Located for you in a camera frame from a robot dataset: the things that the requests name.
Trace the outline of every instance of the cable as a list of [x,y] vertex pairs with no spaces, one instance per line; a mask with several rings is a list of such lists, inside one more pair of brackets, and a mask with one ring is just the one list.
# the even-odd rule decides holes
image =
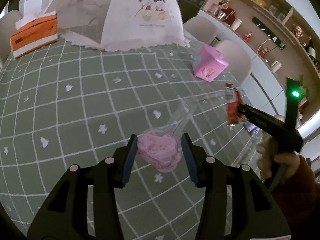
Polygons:
[[267,41],[271,41],[271,40],[273,40],[274,42],[276,42],[277,37],[275,36],[275,37],[273,37],[272,39],[268,39],[268,40],[266,40],[265,42],[263,42],[263,43],[260,45],[260,47],[259,47],[259,49],[258,49],[258,51],[257,51],[257,54],[256,54],[256,56],[252,59],[252,61],[258,56],[259,50],[260,50],[260,48],[262,47],[262,45],[265,44]]
[[268,50],[267,52],[273,51],[275,48],[277,48],[278,46],[275,46],[272,50]]

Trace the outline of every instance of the red sleeve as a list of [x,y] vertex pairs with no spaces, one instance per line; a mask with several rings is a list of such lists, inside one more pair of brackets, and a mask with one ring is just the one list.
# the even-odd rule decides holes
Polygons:
[[311,226],[310,221],[313,223],[311,218],[320,208],[320,184],[316,182],[305,158],[301,155],[299,157],[300,166],[295,175],[285,184],[278,185],[271,193],[287,219],[292,236],[294,232],[298,235],[304,232],[306,236],[306,229]]

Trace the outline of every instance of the table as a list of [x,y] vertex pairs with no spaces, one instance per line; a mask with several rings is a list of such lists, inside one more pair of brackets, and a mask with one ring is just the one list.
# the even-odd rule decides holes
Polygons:
[[[238,87],[237,81],[228,69],[211,83],[195,78],[191,61],[202,43],[190,44],[99,52],[59,39],[18,60],[9,56],[0,79],[0,201],[23,233],[70,165],[95,165],[132,133],[163,126],[182,98],[199,104],[185,127],[196,145],[227,165],[257,170],[257,138],[226,125],[224,84]],[[125,239],[194,239],[203,199],[184,158],[173,172],[161,173],[136,157],[130,181],[116,189]],[[226,233],[230,189],[227,199]],[[92,204],[89,187],[93,235]]]

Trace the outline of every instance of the chair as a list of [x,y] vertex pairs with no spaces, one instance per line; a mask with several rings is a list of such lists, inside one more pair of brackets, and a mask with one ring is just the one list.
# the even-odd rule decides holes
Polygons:
[[188,20],[183,28],[197,40],[211,44],[218,34],[218,28],[210,20],[196,16]]
[[2,69],[11,52],[10,38],[16,31],[16,22],[22,18],[23,16],[19,11],[13,10],[0,19],[0,69]]
[[238,43],[229,40],[220,41],[214,47],[224,55],[229,63],[228,69],[242,85],[252,68],[252,60],[248,53]]

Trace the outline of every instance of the screw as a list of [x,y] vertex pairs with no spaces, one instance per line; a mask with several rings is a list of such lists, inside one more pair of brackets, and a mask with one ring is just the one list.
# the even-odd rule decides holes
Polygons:
[[213,158],[213,157],[211,157],[211,156],[207,157],[205,160],[206,160],[208,163],[214,163],[214,162],[216,161],[216,159]]
[[78,165],[73,164],[72,166],[70,166],[69,170],[70,171],[77,171],[78,170]]
[[241,168],[242,168],[244,171],[249,171],[249,170],[250,170],[250,166],[247,165],[247,164],[243,164],[243,165],[241,166]]
[[113,163],[114,161],[115,161],[115,159],[112,158],[112,157],[108,157],[108,158],[105,159],[105,163],[106,163],[106,164],[111,164],[111,163]]

